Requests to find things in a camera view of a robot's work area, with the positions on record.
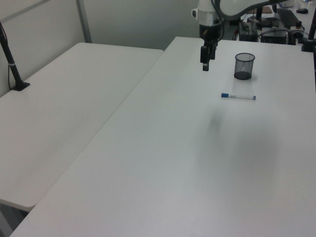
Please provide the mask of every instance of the marker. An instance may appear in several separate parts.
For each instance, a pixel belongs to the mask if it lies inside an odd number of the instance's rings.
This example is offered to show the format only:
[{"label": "marker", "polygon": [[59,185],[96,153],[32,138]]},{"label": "marker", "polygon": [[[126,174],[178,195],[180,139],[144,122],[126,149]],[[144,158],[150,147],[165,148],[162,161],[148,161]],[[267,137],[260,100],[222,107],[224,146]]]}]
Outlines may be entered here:
[{"label": "marker", "polygon": [[245,99],[245,100],[255,100],[255,95],[232,95],[228,93],[222,93],[223,98],[235,98],[235,99]]}]

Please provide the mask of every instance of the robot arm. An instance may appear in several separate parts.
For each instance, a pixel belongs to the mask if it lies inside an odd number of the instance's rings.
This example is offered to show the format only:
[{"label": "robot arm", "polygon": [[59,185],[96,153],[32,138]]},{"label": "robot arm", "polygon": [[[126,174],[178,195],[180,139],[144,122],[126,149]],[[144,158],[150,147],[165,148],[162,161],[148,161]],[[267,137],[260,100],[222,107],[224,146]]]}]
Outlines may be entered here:
[{"label": "robot arm", "polygon": [[215,59],[218,41],[224,35],[223,20],[235,20],[248,11],[284,0],[199,0],[192,10],[199,23],[199,36],[204,40],[200,61],[203,71],[208,71],[209,60]]}]

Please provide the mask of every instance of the table surface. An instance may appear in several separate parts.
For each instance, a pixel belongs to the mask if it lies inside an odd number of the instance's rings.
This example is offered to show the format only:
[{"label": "table surface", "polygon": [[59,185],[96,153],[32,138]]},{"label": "table surface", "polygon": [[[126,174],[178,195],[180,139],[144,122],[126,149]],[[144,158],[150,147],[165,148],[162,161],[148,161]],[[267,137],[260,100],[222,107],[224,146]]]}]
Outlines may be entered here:
[{"label": "table surface", "polygon": [[79,43],[0,99],[0,203],[30,211],[162,50]]},{"label": "table surface", "polygon": [[201,45],[171,43],[12,237],[316,233],[313,54],[223,40],[203,72]]}]

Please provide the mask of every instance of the mesh pencil cup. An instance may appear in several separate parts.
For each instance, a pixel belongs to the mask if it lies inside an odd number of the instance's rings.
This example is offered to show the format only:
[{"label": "mesh pencil cup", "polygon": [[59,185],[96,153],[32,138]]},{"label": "mesh pencil cup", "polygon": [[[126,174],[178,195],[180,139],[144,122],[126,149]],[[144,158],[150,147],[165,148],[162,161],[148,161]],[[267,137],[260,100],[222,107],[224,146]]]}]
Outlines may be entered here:
[{"label": "mesh pencil cup", "polygon": [[239,80],[250,79],[255,56],[251,53],[239,53],[235,56],[235,58],[236,64],[234,77]]}]

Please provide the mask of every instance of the black wire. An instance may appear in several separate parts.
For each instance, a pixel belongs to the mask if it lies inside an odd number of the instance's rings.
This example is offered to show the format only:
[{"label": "black wire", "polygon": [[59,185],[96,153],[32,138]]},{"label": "black wire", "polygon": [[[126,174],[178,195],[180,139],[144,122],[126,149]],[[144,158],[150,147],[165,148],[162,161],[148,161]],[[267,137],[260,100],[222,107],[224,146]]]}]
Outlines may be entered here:
[{"label": "black wire", "polygon": [[221,40],[222,40],[222,38],[224,37],[224,33],[225,33],[224,21],[222,20],[221,15],[219,14],[219,11],[218,11],[217,7],[215,6],[215,4],[214,4],[213,0],[211,0],[211,3],[212,3],[212,5],[213,5],[213,8],[214,8],[214,9],[215,9],[215,11],[216,11],[216,14],[217,14],[217,15],[218,15],[218,17],[219,17],[219,20],[221,21],[221,26],[222,26],[222,35],[221,35],[221,37],[217,40],[217,42],[219,42],[219,41],[221,41]]},{"label": "black wire", "polygon": [[10,66],[8,65],[8,84],[9,84],[9,89],[11,90],[10,86]]},{"label": "black wire", "polygon": [[269,33],[273,33],[273,32],[278,32],[278,31],[289,32],[288,30],[271,30],[271,31],[266,31],[266,32],[263,32],[263,33],[259,34],[258,37],[263,36],[263,35],[265,35],[265,34],[269,34]]}]

